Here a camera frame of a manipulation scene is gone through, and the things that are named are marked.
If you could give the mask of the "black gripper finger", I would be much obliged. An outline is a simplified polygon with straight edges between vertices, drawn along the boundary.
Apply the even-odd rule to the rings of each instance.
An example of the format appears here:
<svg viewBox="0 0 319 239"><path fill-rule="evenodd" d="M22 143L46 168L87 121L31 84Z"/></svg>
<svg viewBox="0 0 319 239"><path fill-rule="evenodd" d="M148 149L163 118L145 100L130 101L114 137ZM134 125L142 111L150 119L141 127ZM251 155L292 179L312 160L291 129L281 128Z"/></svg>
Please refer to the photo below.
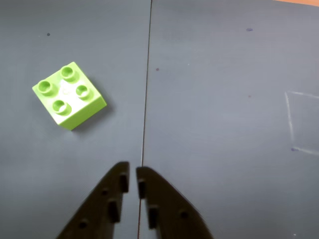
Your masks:
<svg viewBox="0 0 319 239"><path fill-rule="evenodd" d="M139 198L145 201L148 226L159 239L212 239L197 209L150 167L136 169Z"/></svg>
<svg viewBox="0 0 319 239"><path fill-rule="evenodd" d="M129 191L130 165L116 163L66 224L59 239L112 239L121 220L123 194Z"/></svg>

